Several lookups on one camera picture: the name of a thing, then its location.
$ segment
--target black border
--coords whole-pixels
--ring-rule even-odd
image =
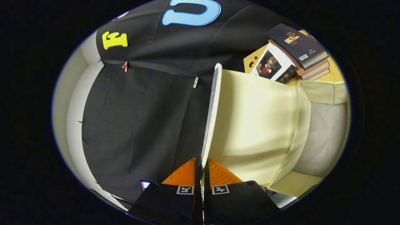
[[[51,99],[64,63],[85,37],[144,2],[12,2],[6,36],[8,58],[15,65],[10,67],[5,106],[10,112],[13,147],[7,151],[11,160],[6,175],[11,182],[6,187],[10,213],[5,220],[15,224],[136,223],[84,189],[56,153]],[[350,87],[352,130],[347,149],[328,179],[275,222],[387,219],[394,214],[395,202],[388,201],[391,190],[398,190],[394,178],[397,117],[392,115],[398,67],[394,67],[396,52],[391,42],[395,37],[388,35],[396,30],[396,5],[352,0],[308,4],[281,0],[269,1],[267,7],[304,27],[339,61]],[[350,75],[354,71],[358,78]]]

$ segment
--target white wall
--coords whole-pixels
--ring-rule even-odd
[[[87,183],[80,175],[80,173],[78,173],[78,170],[74,162],[72,161],[71,154],[68,148],[66,118],[72,92],[74,91],[75,85],[78,82],[80,76],[87,67],[88,64],[83,57],[81,48],[78,48],[73,53],[69,61],[65,64],[64,69],[62,70],[60,77],[58,78],[52,104],[53,131],[60,153],[71,171],[85,186],[87,186]]]
[[[96,33],[87,38],[65,65],[56,86],[53,99],[53,127],[56,141],[67,165],[87,187],[97,191],[118,207],[121,205],[110,193],[95,183],[82,147],[83,111],[94,80],[103,68],[97,62]]]

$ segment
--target dark blue book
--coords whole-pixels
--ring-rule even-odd
[[[285,48],[304,70],[328,58],[318,42],[287,25],[279,24],[267,31],[267,35]]]

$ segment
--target book spine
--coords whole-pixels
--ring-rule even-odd
[[[316,75],[314,75],[314,76],[312,76],[312,77],[310,77],[310,78],[308,78],[306,80],[317,80],[317,79],[327,75],[328,73],[330,73],[330,69],[329,68],[326,70],[326,72],[320,72],[320,73],[318,73],[318,74],[316,74]]]
[[[307,66],[307,67],[304,67],[304,66],[303,66],[303,64],[306,63],[306,62],[304,62],[304,63],[302,64],[302,67],[303,67],[304,71],[308,72],[308,71],[310,71],[311,68],[313,68],[314,66],[318,65],[319,63],[325,61],[327,58],[329,58],[329,56],[328,56],[328,57],[325,57],[325,58],[321,59],[320,61],[318,61],[318,62],[316,62],[316,63],[313,63],[313,64],[311,64],[311,65],[309,65],[309,66]]]
[[[298,70],[298,71],[297,71],[297,74],[298,74],[299,76],[307,76],[307,74],[308,74],[309,72],[313,71],[314,69],[318,68],[319,66],[321,66],[322,64],[324,64],[324,63],[326,63],[326,62],[328,62],[328,67],[329,67],[329,66],[330,66],[329,61],[328,61],[328,59],[325,59],[325,60],[321,61],[320,63],[316,64],[315,66],[310,67],[309,69],[307,69],[307,71],[301,70],[301,71],[303,72],[302,74],[299,74],[299,71],[300,71],[300,70]]]
[[[294,76],[296,71],[297,67],[294,65],[290,65],[290,67],[278,79],[276,79],[276,81],[284,84]]]

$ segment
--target blue letter u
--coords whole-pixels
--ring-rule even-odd
[[[202,14],[191,14],[185,12],[175,12],[170,9],[164,13],[162,24],[184,24],[190,26],[203,26],[214,21],[221,12],[221,6],[212,0],[171,0],[170,6],[176,6],[180,3],[199,4],[206,7]]]

